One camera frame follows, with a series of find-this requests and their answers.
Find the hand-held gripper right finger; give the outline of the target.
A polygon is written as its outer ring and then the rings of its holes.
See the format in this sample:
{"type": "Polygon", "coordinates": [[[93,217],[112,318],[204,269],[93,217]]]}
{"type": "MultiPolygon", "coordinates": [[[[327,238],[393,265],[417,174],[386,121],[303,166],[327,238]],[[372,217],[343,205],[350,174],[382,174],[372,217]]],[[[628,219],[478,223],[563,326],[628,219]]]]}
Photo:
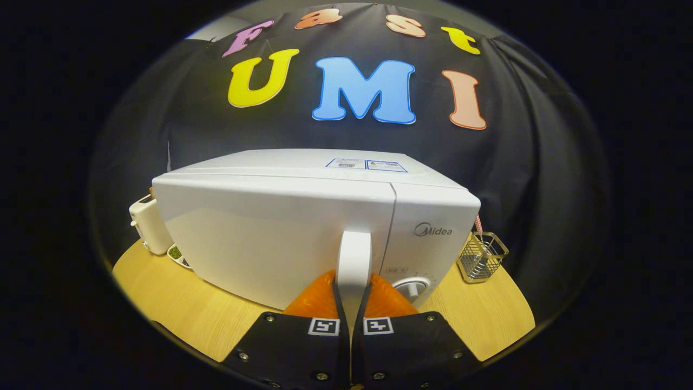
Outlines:
{"type": "Polygon", "coordinates": [[[372,274],[354,326],[352,378],[365,389],[453,389],[482,362],[438,311],[372,274]]]}

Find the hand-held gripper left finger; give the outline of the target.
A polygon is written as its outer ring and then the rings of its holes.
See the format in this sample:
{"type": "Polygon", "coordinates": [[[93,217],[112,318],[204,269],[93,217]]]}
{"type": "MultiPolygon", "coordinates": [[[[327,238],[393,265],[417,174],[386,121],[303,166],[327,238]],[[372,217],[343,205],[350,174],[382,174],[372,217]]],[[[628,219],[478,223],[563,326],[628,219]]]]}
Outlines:
{"type": "Polygon", "coordinates": [[[336,271],[317,277],[281,313],[261,313],[222,364],[260,387],[348,388],[349,329],[336,271]]]}

